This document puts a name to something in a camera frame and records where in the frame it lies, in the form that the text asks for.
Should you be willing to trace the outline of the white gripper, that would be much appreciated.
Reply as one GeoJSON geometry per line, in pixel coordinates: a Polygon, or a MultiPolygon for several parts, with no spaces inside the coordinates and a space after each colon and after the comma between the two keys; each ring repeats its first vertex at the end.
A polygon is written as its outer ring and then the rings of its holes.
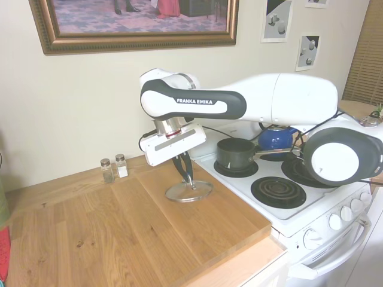
{"type": "Polygon", "coordinates": [[[150,166],[157,166],[172,159],[184,181],[193,186],[193,166],[188,150],[205,141],[206,134],[203,127],[198,123],[191,123],[182,127],[181,132],[172,138],[155,134],[141,139],[140,147],[150,166]]]}

